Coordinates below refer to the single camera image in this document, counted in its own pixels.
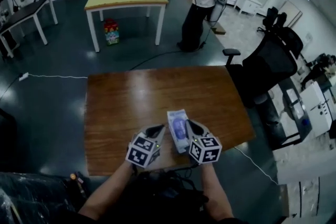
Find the white cabinet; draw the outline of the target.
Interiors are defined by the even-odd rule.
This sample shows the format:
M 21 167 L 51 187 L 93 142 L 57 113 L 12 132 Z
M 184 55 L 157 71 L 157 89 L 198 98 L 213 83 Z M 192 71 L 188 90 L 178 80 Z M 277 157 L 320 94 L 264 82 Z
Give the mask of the white cabinet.
M 313 82 L 300 93 L 300 96 L 312 126 L 313 137 L 328 132 L 332 125 L 332 116 L 318 83 Z

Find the colourful toy box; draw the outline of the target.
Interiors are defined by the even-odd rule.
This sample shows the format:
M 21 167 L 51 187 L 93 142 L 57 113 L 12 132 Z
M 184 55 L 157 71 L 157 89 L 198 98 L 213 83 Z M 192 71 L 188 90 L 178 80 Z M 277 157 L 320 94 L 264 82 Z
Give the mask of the colourful toy box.
M 104 21 L 104 33 L 108 46 L 119 43 L 119 25 L 115 20 L 108 18 Z

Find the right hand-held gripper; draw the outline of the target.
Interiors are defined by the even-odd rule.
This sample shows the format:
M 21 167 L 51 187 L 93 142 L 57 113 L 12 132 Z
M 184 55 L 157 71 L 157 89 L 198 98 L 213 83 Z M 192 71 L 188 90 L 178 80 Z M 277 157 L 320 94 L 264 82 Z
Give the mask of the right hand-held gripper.
M 189 156 L 198 164 L 217 162 L 222 152 L 222 144 L 203 124 L 194 120 L 185 122 L 189 140 Z

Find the black office chair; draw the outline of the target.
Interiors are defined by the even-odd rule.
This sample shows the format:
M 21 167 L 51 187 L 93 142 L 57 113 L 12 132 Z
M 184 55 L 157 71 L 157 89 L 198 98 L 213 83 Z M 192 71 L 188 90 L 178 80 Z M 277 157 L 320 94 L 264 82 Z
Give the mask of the black office chair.
M 263 24 L 264 28 L 258 27 L 257 32 L 259 32 L 259 31 L 262 31 L 262 32 L 269 31 L 272 28 L 277 16 L 278 16 L 278 9 L 276 9 L 275 7 L 269 8 L 267 10 L 266 17 L 262 21 L 262 24 Z
M 289 27 L 265 34 L 259 46 L 242 61 L 232 64 L 240 55 L 237 49 L 223 49 L 228 57 L 226 69 L 245 107 L 253 108 L 267 100 L 266 94 L 281 81 L 298 71 L 296 60 L 303 49 L 300 37 Z

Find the person's right forearm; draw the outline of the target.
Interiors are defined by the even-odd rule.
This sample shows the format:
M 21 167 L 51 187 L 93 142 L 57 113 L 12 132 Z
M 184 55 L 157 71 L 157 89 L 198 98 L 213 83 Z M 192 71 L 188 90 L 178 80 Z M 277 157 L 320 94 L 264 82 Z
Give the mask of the person's right forearm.
M 213 164 L 202 164 L 201 170 L 203 192 L 208 198 L 205 205 L 207 212 L 216 221 L 233 218 L 231 205 L 219 182 Z

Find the small white table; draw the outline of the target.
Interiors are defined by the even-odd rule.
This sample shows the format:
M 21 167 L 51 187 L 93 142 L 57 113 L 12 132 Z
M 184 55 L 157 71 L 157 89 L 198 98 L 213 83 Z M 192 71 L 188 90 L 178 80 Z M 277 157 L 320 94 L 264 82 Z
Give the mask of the small white table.
M 237 0 L 234 9 L 239 8 L 239 14 L 247 13 L 255 16 L 262 8 L 262 4 L 258 0 Z

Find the person's left forearm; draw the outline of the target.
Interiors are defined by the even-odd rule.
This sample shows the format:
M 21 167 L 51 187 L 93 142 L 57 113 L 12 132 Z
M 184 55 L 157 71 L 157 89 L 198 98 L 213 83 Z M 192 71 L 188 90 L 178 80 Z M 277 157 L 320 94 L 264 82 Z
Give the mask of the person's left forearm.
M 119 168 L 89 196 L 78 213 L 92 220 L 99 220 L 118 201 L 132 173 L 132 164 L 124 161 Z

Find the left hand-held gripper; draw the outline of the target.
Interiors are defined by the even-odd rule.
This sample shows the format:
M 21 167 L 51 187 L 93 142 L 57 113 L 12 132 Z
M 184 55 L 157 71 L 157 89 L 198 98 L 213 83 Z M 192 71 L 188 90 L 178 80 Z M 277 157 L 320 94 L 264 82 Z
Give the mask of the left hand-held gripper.
M 163 124 L 140 129 L 128 145 L 125 160 L 141 168 L 147 168 L 160 155 L 166 127 Z

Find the person's black clothing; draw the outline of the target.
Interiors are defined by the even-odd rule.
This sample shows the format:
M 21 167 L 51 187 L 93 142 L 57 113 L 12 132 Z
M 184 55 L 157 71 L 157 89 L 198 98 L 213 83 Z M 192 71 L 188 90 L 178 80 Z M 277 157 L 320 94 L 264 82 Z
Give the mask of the person's black clothing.
M 83 215 L 87 223 L 108 224 L 248 224 L 235 216 L 214 220 L 206 210 L 202 190 L 187 189 L 175 171 L 130 178 L 118 201 L 99 219 Z

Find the white and blue packet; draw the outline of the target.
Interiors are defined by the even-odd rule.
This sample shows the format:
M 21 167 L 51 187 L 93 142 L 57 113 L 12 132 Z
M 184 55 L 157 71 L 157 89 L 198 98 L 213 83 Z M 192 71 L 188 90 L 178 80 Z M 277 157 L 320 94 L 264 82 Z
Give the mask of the white and blue packet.
M 185 122 L 188 116 L 184 109 L 178 111 L 167 111 L 167 120 L 172 139 L 176 150 L 182 154 L 189 147 L 189 140 L 186 135 Z

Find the brown wooden table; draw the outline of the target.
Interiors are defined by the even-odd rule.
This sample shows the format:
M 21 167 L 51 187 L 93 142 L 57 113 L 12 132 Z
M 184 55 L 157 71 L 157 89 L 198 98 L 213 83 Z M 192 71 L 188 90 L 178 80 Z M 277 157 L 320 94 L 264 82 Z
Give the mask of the brown wooden table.
M 85 110 L 85 153 L 91 176 L 113 174 L 141 128 L 167 124 L 169 111 L 209 128 L 223 150 L 255 131 L 225 66 L 145 69 L 91 75 Z

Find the leaning whiteboard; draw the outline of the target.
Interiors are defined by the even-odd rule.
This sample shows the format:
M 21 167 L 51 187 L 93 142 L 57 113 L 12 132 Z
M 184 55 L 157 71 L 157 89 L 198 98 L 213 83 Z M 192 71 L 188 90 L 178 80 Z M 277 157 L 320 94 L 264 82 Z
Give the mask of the leaning whiteboard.
M 292 28 L 303 15 L 302 11 L 289 0 L 285 1 L 281 6 L 279 14 L 282 13 L 287 15 L 284 26 L 289 28 Z

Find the black metal desk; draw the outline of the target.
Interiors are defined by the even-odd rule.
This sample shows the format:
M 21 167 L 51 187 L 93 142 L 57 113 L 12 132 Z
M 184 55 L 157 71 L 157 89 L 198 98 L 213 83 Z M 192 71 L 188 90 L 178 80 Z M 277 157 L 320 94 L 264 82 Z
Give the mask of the black metal desk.
M 293 81 L 285 79 L 268 91 L 271 100 L 269 143 L 273 150 L 303 142 L 312 125 Z

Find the plastic-wrapped bundle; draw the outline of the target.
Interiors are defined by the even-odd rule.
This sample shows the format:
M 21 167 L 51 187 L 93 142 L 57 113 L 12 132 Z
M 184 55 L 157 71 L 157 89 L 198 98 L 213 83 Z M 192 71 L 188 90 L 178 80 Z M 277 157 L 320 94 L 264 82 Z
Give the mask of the plastic-wrapped bundle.
M 63 212 L 81 208 L 83 195 L 69 177 L 0 172 L 0 224 L 51 224 Z

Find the small bottle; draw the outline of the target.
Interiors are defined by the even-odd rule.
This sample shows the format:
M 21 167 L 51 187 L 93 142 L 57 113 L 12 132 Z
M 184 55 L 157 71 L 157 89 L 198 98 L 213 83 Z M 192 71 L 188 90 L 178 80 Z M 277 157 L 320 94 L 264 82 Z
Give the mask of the small bottle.
M 70 174 L 70 178 L 71 178 L 71 180 L 73 180 L 73 181 L 76 182 L 76 184 L 77 184 L 77 186 L 79 188 L 79 191 L 84 195 L 85 191 L 84 191 L 83 186 L 82 186 L 83 180 L 80 178 L 79 174 L 76 173 L 76 172 L 71 173 Z

